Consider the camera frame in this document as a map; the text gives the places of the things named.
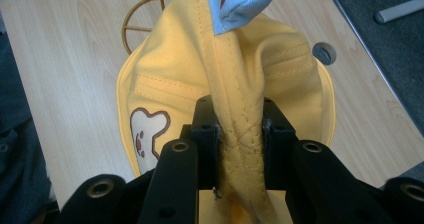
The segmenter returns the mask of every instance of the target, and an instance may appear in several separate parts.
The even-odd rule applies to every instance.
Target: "wooden table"
[[[137,0],[0,0],[10,42],[58,203],[101,173],[133,178],[115,99],[128,57],[120,30]],[[147,7],[135,22],[152,25]],[[332,0],[274,0],[266,14],[337,52],[329,66],[337,104],[333,151],[353,174],[381,186],[424,160],[424,139]]]

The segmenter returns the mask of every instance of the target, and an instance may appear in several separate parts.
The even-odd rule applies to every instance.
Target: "light blue fabric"
[[[215,35],[249,23],[272,0],[208,0]]]

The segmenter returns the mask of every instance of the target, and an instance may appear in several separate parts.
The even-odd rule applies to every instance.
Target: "round hole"
[[[371,221],[373,219],[372,214],[369,211],[361,209],[361,208],[355,209],[355,215],[359,219],[361,219],[362,221],[365,221],[365,222]]]
[[[424,189],[422,187],[404,183],[400,186],[400,189],[410,198],[424,202]]]
[[[110,179],[102,179],[91,185],[87,190],[87,195],[91,198],[106,196],[112,190],[115,184]]]
[[[7,152],[9,150],[9,146],[6,144],[0,145],[0,152]]]
[[[303,144],[303,149],[308,152],[320,153],[322,152],[322,148],[315,143],[305,143]]]
[[[175,211],[175,208],[173,207],[162,207],[159,210],[159,217],[163,218],[163,219],[167,219],[167,218],[171,218],[173,216],[175,216],[177,212]]]
[[[331,65],[336,61],[336,50],[328,43],[319,42],[312,48],[312,55],[322,64]]]
[[[188,145],[183,142],[175,143],[174,145],[172,145],[172,150],[175,152],[183,152],[183,151],[186,151],[187,149],[188,149]]]

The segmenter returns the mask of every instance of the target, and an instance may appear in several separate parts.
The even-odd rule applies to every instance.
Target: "black metal bracket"
[[[325,145],[299,141],[277,105],[264,100],[264,176],[286,190],[294,223],[424,223],[424,183],[394,178],[384,191],[358,181]],[[100,175],[83,183],[56,223],[197,223],[198,190],[219,188],[220,127],[210,97],[192,125],[162,149],[157,167],[125,184]]]

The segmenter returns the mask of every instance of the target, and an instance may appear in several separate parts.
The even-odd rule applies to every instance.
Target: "yellow fabric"
[[[117,81],[120,131],[135,175],[154,165],[162,146],[192,122],[196,100],[211,94],[223,131],[223,198],[200,193],[200,223],[290,221],[284,192],[264,186],[262,106],[264,96],[272,99],[300,139],[331,143],[332,82],[310,49],[301,33],[265,15],[214,36],[207,0],[172,1]]]

